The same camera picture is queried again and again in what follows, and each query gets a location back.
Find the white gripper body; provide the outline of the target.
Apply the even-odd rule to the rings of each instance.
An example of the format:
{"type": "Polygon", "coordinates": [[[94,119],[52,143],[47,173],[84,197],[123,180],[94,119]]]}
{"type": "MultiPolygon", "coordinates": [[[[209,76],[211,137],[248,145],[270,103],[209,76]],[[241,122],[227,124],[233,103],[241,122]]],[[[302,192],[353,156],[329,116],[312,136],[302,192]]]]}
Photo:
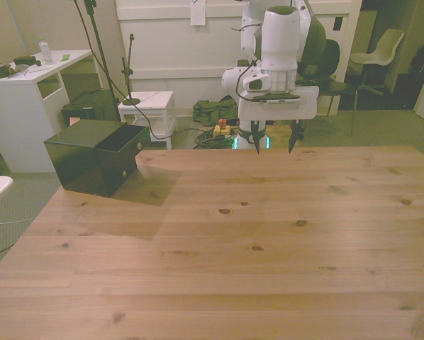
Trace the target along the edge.
{"type": "Polygon", "coordinates": [[[298,86],[292,93],[243,91],[238,103],[240,120],[304,120],[316,116],[318,86],[298,86]]]}

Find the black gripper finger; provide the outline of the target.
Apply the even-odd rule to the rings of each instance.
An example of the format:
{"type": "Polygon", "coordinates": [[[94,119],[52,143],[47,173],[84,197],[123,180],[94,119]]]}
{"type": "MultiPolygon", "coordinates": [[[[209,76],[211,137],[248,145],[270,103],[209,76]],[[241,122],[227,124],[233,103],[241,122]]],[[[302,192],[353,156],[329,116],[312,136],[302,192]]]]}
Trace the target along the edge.
{"type": "Polygon", "coordinates": [[[267,146],[266,125],[264,121],[252,120],[250,122],[250,131],[257,153],[267,146]]]}
{"type": "Polygon", "coordinates": [[[289,148],[288,151],[291,153],[291,151],[294,148],[294,145],[296,144],[297,140],[303,139],[303,127],[302,127],[302,120],[292,120],[291,122],[291,136],[289,138],[289,148]]]}

